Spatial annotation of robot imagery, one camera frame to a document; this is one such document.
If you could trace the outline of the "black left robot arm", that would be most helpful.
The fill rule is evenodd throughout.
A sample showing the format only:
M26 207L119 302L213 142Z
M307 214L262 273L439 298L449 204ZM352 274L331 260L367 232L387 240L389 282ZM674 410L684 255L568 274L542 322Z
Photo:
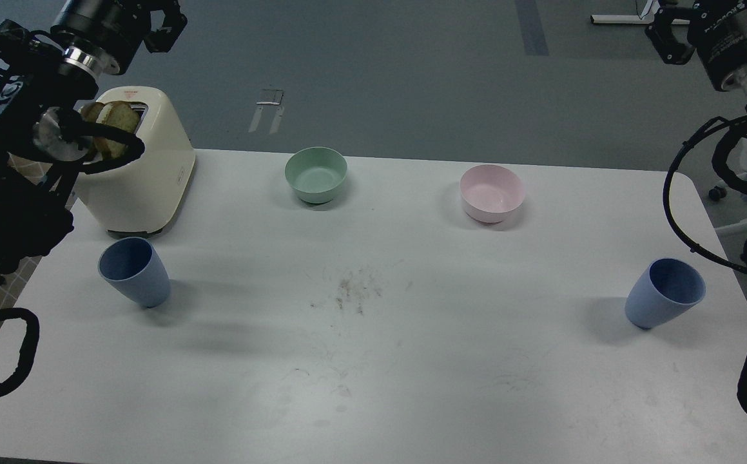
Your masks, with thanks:
M48 255L73 229L66 197L79 174L137 162L138 136L79 115L100 73L126 71L141 44L167 52L185 29L177 1L70 1L51 30L0 24L0 285L28 256ZM40 337L29 309L0 309L0 323L22 320L15 371L0 398L28 378Z

